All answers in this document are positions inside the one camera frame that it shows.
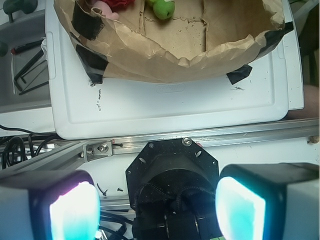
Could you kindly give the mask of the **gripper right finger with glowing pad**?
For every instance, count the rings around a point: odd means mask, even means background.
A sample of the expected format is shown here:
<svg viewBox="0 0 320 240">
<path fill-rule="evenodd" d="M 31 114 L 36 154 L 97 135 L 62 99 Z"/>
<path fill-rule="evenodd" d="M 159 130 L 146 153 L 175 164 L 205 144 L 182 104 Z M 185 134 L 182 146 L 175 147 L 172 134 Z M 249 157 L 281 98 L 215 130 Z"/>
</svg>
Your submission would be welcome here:
<svg viewBox="0 0 320 240">
<path fill-rule="evenodd" d="M 227 240 L 318 240 L 320 167 L 316 164 L 229 164 L 215 193 Z"/>
</svg>

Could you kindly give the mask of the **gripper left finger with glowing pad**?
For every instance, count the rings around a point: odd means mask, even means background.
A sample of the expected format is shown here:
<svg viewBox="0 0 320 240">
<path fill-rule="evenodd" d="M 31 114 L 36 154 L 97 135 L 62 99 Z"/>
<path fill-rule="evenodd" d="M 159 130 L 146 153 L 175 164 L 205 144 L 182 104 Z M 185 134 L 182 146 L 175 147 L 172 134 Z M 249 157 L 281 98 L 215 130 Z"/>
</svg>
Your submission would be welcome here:
<svg viewBox="0 0 320 240">
<path fill-rule="evenodd" d="M 2 240 L 93 240 L 100 207 L 84 170 L 0 172 Z"/>
</svg>

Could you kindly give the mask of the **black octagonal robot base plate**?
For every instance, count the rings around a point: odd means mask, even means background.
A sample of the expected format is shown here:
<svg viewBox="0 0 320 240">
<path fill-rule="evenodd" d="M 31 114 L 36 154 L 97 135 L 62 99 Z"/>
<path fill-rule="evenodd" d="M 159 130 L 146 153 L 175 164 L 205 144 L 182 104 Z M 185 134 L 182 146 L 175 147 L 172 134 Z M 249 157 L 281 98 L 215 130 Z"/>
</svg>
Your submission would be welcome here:
<svg viewBox="0 0 320 240">
<path fill-rule="evenodd" d="M 219 162 L 189 137 L 148 142 L 125 171 L 130 207 L 174 200 L 187 187 L 215 191 Z"/>
</svg>

